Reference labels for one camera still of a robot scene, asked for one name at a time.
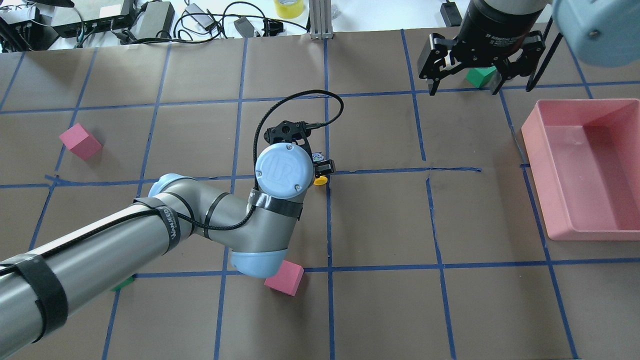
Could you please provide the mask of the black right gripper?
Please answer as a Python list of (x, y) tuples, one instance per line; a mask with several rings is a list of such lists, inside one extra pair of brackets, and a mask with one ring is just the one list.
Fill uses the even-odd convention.
[(507, 81), (532, 75), (546, 49), (542, 32), (532, 30), (544, 7), (544, 0), (471, 0), (458, 35), (430, 34), (418, 57), (418, 77), (429, 95), (465, 66), (496, 67), (489, 82), (492, 95)]

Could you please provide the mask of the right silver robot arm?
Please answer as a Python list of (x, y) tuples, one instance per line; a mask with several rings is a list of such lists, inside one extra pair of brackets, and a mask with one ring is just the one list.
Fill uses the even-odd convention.
[(626, 66), (639, 59), (639, 13), (637, 0), (471, 0), (455, 38), (429, 35), (418, 77), (435, 95), (450, 75), (494, 67), (492, 94), (517, 76), (530, 92), (562, 40), (586, 64)]

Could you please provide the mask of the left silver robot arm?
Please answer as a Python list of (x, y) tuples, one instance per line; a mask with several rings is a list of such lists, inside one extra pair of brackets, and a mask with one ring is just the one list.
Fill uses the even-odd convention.
[(59, 330), (67, 319), (140, 268), (199, 235), (230, 249), (240, 273), (269, 278), (281, 268), (315, 178), (331, 159), (294, 143), (269, 145), (254, 165), (247, 199), (169, 173), (147, 197), (1, 262), (1, 357)]

